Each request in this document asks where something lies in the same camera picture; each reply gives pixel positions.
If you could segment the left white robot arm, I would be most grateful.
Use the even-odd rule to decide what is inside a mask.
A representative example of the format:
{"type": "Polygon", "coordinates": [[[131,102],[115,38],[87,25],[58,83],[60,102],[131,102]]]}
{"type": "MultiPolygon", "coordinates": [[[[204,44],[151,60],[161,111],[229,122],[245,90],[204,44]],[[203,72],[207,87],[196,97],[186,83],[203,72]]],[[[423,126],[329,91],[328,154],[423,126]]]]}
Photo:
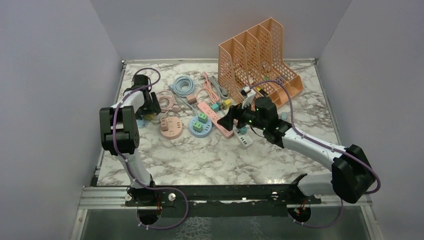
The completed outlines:
{"type": "Polygon", "coordinates": [[[148,76],[135,75],[133,85],[124,91],[123,99],[99,111],[101,145],[111,155],[118,157],[130,179],[126,200],[142,202],[147,206],[155,203],[157,191],[138,150],[141,137],[137,119],[161,112],[151,85],[148,76]]]}

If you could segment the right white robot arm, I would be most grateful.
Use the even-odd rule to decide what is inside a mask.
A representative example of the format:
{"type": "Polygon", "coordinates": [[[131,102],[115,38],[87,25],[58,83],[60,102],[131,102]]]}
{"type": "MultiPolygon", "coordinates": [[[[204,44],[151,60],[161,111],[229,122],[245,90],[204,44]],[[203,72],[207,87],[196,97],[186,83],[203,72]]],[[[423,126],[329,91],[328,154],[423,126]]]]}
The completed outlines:
{"type": "Polygon", "coordinates": [[[357,145],[344,147],[306,135],[295,126],[279,118],[277,107],[269,97],[255,100],[255,109],[241,103],[229,108],[217,123],[230,130],[249,125],[262,130],[271,144],[298,152],[329,170],[328,173],[303,174],[297,177],[288,190],[289,199],[300,204],[313,195],[336,195],[354,204],[376,181],[364,151],[357,145]]]}

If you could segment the dark green plug adapter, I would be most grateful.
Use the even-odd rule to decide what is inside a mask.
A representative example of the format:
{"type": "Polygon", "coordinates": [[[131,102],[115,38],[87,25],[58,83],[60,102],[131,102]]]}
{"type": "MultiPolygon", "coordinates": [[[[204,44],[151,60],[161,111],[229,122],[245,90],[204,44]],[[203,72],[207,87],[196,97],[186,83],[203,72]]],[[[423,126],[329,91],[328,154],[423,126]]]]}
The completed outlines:
{"type": "Polygon", "coordinates": [[[208,122],[208,116],[205,113],[202,113],[202,112],[197,115],[197,119],[198,119],[199,122],[201,122],[203,124],[208,122]]]}

